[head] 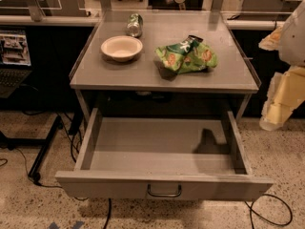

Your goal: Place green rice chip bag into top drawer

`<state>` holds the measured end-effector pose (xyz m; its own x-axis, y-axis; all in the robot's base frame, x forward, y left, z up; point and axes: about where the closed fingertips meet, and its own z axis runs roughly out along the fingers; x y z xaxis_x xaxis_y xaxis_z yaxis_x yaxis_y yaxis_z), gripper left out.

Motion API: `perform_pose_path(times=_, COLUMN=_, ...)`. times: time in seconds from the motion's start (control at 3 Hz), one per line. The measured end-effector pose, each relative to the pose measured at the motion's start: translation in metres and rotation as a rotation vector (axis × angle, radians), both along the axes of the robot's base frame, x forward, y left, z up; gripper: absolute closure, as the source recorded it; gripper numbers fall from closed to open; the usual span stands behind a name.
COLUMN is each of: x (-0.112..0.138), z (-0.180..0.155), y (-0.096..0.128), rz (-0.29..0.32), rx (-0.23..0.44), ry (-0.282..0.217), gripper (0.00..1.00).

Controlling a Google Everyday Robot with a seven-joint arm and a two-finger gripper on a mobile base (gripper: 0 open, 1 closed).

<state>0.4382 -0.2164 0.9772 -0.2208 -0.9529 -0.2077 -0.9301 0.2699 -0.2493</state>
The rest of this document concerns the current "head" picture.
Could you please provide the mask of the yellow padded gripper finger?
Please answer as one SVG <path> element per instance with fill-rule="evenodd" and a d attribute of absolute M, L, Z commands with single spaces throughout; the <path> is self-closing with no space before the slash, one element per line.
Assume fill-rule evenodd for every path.
<path fill-rule="evenodd" d="M 305 68 L 292 66 L 285 73 L 275 73 L 267 91 L 259 125 L 263 130 L 281 128 L 305 101 Z"/>

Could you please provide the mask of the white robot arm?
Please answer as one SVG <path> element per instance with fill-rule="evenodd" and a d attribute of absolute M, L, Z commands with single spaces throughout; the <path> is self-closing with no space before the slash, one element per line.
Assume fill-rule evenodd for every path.
<path fill-rule="evenodd" d="M 281 128 L 305 101 L 305 1 L 283 26 L 262 39 L 258 47 L 278 51 L 281 61 L 290 65 L 285 73 L 275 73 L 267 91 L 259 125 L 266 131 Z"/>

